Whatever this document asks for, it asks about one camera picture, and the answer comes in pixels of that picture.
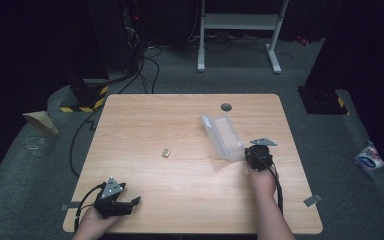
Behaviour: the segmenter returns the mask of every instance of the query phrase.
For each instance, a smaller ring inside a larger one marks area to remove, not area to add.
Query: gray carpet
[[[317,203],[324,230],[318,235],[297,235],[297,239],[384,239],[384,167],[368,177],[353,163],[353,157],[370,139],[346,91],[338,91],[349,115],[308,115],[297,92],[303,86],[322,42],[302,46],[278,42],[276,53],[282,67],[274,75],[262,44],[231,46],[220,53],[206,54],[206,71],[196,72],[197,51],[154,48],[146,51],[160,67],[154,93],[275,93],[279,95],[304,170]],[[208,44],[211,50],[225,46]],[[157,72],[145,60],[143,76],[148,92]],[[110,86],[119,92],[129,80]],[[70,239],[62,223],[75,189],[77,177],[69,165],[70,144],[77,128],[89,113],[62,113],[59,104],[65,87],[50,96],[47,111],[61,134],[53,149],[34,156],[26,145],[37,131],[29,124],[19,135],[0,166],[0,239]],[[144,94],[138,78],[123,93]],[[98,122],[100,113],[92,119]],[[74,145],[74,168],[80,171],[94,132],[86,124]],[[116,239],[169,239],[175,236],[108,236]],[[238,239],[240,236],[183,236],[188,239]]]

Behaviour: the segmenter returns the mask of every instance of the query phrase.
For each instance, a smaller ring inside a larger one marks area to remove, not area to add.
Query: yellow and black tape
[[[62,112],[94,112],[97,111],[105,100],[105,95],[108,92],[108,86],[105,86],[101,89],[99,93],[99,97],[95,101],[93,105],[90,106],[82,106],[81,104],[78,104],[77,106],[65,104],[66,106],[61,105],[60,110]]]

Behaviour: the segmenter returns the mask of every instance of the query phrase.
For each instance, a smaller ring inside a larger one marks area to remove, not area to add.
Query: tape strip
[[[305,205],[307,205],[307,207],[309,207],[315,203],[320,202],[321,200],[322,200],[322,197],[319,194],[316,194],[304,200],[304,203]]]

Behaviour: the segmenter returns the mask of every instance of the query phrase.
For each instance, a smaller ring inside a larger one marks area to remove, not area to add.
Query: human hand
[[[276,180],[268,169],[265,169],[261,172],[252,169],[249,164],[247,164],[248,173],[250,177],[251,187],[254,190],[254,194],[258,196],[270,196],[273,197],[274,192],[276,191]],[[270,170],[277,175],[276,169],[270,167]]]
[[[102,218],[95,207],[91,206],[83,215],[73,240],[99,239],[120,217],[121,216],[111,216]]]

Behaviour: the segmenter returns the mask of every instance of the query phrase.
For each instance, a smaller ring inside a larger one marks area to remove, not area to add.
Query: silver bracket
[[[101,198],[104,199],[110,197],[120,193],[121,191],[123,191],[123,187],[120,186],[120,184],[118,184],[114,178],[110,177],[110,179],[108,179],[107,185],[105,185],[104,191],[102,192]]]
[[[263,146],[277,146],[277,143],[267,139],[267,138],[262,138],[262,139],[256,139],[250,141],[250,143],[255,144],[255,145],[263,145]]]

